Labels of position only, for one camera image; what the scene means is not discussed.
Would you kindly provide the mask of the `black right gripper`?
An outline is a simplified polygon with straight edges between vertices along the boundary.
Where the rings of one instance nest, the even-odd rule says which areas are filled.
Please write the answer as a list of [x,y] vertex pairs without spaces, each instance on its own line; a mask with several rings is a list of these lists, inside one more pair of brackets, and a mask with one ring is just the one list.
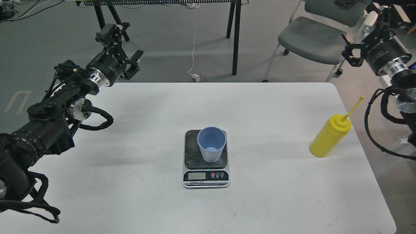
[[[341,36],[346,43],[342,56],[352,67],[361,67],[366,61],[376,76],[389,77],[408,69],[412,56],[394,31],[373,31],[362,43],[355,43],[347,33]],[[353,56],[354,49],[360,51],[360,57]]]

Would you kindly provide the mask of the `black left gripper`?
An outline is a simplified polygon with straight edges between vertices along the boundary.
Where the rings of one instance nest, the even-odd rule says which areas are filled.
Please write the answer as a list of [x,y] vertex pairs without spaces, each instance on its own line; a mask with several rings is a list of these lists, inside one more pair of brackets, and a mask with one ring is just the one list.
[[[131,80],[140,71],[138,64],[143,54],[144,51],[137,50],[131,58],[127,59],[127,55],[123,50],[104,49],[86,66],[89,73],[88,80],[95,83],[98,87],[113,86],[121,75],[123,80]],[[126,59],[130,67],[124,71],[126,68]]]

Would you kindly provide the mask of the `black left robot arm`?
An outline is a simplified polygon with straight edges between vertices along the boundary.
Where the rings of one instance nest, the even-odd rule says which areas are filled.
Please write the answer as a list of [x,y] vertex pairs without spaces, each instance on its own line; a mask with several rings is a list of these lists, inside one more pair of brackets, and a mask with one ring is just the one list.
[[74,147],[78,129],[98,131],[113,124],[113,117],[94,107],[86,95],[97,95],[101,86],[113,86],[119,79],[129,80],[139,70],[142,50],[128,58],[123,49],[109,46],[85,69],[71,60],[54,67],[50,88],[39,103],[27,109],[29,122],[12,134],[1,134],[1,211],[31,214],[30,208],[43,209],[57,224],[60,210],[44,197],[48,178],[29,168],[44,155],[59,155]]

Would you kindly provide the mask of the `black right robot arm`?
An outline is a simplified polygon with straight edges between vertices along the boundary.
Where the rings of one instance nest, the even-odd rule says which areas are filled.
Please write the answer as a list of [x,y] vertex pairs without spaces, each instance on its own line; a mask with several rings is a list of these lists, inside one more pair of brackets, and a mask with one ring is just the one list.
[[373,31],[360,44],[353,43],[347,35],[342,35],[346,43],[342,56],[353,67],[367,62],[376,76],[387,76],[390,84],[377,89],[365,111],[364,126],[369,139],[382,152],[404,159],[415,160],[415,156],[403,155],[380,145],[371,135],[368,118],[373,102],[381,97],[381,114],[390,122],[409,127],[411,134],[407,141],[415,146],[415,69],[407,63],[412,58],[392,30]]

